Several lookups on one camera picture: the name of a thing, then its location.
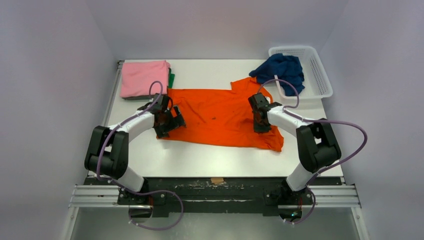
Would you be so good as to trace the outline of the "orange t shirt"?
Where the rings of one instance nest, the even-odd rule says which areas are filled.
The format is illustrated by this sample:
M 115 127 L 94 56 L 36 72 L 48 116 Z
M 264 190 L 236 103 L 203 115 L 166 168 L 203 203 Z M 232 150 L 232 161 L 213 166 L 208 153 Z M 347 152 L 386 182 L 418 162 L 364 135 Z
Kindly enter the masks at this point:
M 271 98 L 256 78 L 231 82 L 230 89 L 170 89 L 186 126 L 172 130 L 167 140 L 224 147 L 258 148 L 281 152 L 284 137 L 277 127 L 254 131 L 254 115 L 248 98 L 257 92 Z

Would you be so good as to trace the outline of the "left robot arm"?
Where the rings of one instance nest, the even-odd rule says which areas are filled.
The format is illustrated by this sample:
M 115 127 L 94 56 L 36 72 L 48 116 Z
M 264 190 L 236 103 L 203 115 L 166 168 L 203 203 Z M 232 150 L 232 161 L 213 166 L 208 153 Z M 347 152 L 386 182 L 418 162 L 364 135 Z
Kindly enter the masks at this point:
M 172 98 L 157 93 L 152 101 L 120 123 L 93 129 L 84 167 L 95 173 L 98 180 L 113 181 L 124 188 L 132 201 L 142 205 L 148 201 L 149 191 L 143 187 L 146 179 L 129 167 L 130 142 L 148 130 L 154 130 L 157 138 L 163 139 L 171 131 L 186 126 Z

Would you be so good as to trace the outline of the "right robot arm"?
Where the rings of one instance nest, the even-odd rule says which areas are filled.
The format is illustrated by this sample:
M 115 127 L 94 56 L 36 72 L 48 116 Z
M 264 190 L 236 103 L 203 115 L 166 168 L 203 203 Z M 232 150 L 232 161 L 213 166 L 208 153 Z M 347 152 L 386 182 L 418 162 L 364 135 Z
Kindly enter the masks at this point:
M 270 103 L 262 93 L 248 98 L 253 113 L 253 130 L 264 134 L 278 127 L 296 138 L 299 164 L 281 183 L 278 199 L 294 203 L 308 182 L 342 156 L 333 128 L 326 119 L 304 118 L 278 102 Z

